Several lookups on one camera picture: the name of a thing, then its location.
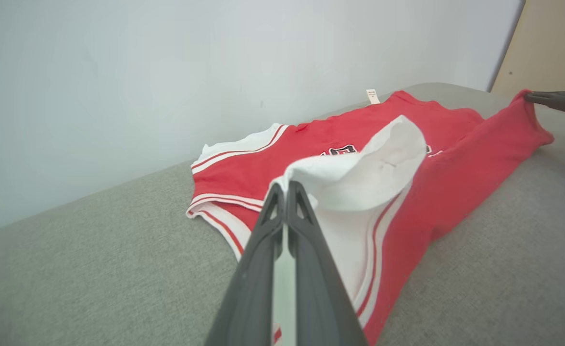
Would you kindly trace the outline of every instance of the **red garment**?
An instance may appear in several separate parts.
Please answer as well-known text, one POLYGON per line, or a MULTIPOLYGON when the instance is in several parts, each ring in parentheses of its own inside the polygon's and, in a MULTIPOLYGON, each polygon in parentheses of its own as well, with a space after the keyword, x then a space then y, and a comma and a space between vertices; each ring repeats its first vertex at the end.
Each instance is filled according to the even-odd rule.
POLYGON ((206 146, 192 165, 195 193, 187 215, 201 215, 218 228, 239 258, 270 182, 289 164, 323 153, 361 151, 377 131, 406 116, 423 132, 427 157, 377 245, 382 246, 382 274, 372 266, 368 294, 355 306, 358 317, 365 314, 368 298, 377 292, 368 316, 360 318, 374 345, 430 242, 450 232, 535 149, 553 141, 537 122, 533 104, 524 101, 527 92, 484 120, 474 110, 448 110, 398 91, 384 103, 340 116, 298 126, 275 124, 239 142, 206 146))

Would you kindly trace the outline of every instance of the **red sleeve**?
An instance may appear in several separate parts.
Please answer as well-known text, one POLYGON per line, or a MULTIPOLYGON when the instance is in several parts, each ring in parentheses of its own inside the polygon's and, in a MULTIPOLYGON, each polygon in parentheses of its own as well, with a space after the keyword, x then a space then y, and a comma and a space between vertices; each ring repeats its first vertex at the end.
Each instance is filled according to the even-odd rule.
POLYGON ((527 92, 419 167, 384 239, 377 306, 364 328, 371 345, 430 242, 450 232, 538 147, 553 142, 539 125, 533 104, 524 101, 527 92))

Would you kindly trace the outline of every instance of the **red and white shirt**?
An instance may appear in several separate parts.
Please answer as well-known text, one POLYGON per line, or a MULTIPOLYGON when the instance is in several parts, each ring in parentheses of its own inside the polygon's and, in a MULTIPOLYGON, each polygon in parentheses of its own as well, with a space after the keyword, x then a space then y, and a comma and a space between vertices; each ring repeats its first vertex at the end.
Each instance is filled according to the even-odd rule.
POLYGON ((187 216, 200 215, 217 228, 239 259, 269 184, 287 166, 309 156, 361 151, 403 114, 423 133, 427 155, 412 186, 380 208, 340 220, 351 220, 344 224, 349 232, 365 234, 357 238, 363 241, 353 245, 353 255, 343 256, 342 247, 332 245, 335 236, 326 234, 328 226, 317 213, 359 322, 374 345, 430 242, 450 232, 539 146, 553 141, 537 122, 533 104, 524 101, 527 92, 484 120, 474 110, 448 110, 398 91, 384 103, 326 120, 274 124, 238 142, 206 145, 192 164, 195 192, 187 216))

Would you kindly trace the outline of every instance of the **red fabric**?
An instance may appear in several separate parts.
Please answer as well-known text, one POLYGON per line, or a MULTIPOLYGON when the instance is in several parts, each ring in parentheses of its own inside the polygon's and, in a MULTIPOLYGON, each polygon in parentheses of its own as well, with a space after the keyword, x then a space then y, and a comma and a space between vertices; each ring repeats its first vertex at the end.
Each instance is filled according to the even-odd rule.
MULTIPOLYGON (((377 305, 364 333, 376 344, 404 283, 430 242, 450 232, 507 176, 553 136, 537 122, 533 104, 522 90, 488 120, 471 109, 448 110, 434 101, 423 102, 395 92, 378 105, 323 121, 289 126, 281 138, 259 153, 232 156, 196 173, 195 195, 219 193, 264 199, 269 183, 292 162, 319 155, 329 148, 353 145, 361 150, 389 122, 403 114, 423 132, 431 152, 387 230, 383 274, 377 305)), ((258 212, 218 203, 254 227, 258 212)))

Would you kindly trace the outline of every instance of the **gray fabric surface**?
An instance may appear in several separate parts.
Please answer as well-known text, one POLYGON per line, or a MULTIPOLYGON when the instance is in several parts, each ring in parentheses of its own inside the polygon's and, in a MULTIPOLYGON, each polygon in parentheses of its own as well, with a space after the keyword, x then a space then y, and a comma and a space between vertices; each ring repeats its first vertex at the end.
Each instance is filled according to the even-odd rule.
MULTIPOLYGON (((508 104, 440 83, 406 90, 484 116, 508 104)), ((380 346, 565 345, 565 113, 538 113, 556 142, 430 247, 380 346)), ((184 216, 192 189, 185 162, 1 228, 0 345, 203 343, 236 262, 184 216)))

